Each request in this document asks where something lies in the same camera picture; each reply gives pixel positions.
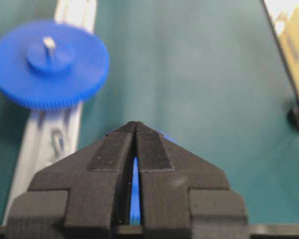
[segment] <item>white bracket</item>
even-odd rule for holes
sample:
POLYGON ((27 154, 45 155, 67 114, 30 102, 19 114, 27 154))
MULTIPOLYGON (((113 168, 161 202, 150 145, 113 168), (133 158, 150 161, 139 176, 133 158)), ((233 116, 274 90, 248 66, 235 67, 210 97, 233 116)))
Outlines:
MULTIPOLYGON (((54 20, 93 34, 96 10, 96 0, 58 0, 54 20)), ((79 103, 66 110, 30 112, 5 208, 4 225, 13 200, 27 191, 35 173, 76 151, 82 107, 83 103, 79 103)))

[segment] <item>green board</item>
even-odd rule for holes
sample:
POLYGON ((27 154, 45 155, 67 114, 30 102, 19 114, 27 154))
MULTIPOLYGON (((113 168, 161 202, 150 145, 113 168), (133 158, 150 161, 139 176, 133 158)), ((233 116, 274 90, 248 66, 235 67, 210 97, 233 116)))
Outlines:
MULTIPOLYGON (((53 16, 55 1, 0 1, 0 36, 53 16)), ((260 1, 99 0, 110 54, 85 103, 79 148, 130 120, 222 168, 250 223, 299 223, 295 103, 260 1)), ((28 111, 0 94, 0 222, 28 111)))

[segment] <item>white plastic rail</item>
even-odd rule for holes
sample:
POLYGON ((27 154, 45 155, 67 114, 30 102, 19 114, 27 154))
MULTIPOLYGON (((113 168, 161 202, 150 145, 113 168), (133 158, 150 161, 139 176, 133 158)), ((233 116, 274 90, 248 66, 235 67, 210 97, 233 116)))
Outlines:
MULTIPOLYGON (((93 34, 96 10, 96 0, 58 0, 54 20, 93 34)), ((13 200, 27 191, 34 174, 76 151, 82 104, 60 111, 30 112, 5 208, 4 225, 13 200)))

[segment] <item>gripper jaw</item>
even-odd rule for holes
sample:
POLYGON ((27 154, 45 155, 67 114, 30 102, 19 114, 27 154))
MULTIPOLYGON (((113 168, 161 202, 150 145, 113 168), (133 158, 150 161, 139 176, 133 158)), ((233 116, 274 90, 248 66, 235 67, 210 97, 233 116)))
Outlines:
POLYGON ((119 236, 115 228, 129 224, 135 156, 140 236, 248 238, 244 202, 224 172, 141 122, 39 171, 13 204, 7 238, 119 236))

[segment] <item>blue gear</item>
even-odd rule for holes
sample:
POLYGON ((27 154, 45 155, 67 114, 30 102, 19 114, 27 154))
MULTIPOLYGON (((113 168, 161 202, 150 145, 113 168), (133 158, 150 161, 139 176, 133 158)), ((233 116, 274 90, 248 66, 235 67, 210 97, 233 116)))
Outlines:
POLYGON ((58 110, 92 97, 104 84, 107 50, 95 35, 52 20, 24 24, 0 39, 0 90, 35 110, 58 110), (55 42, 52 56, 43 38, 55 42))

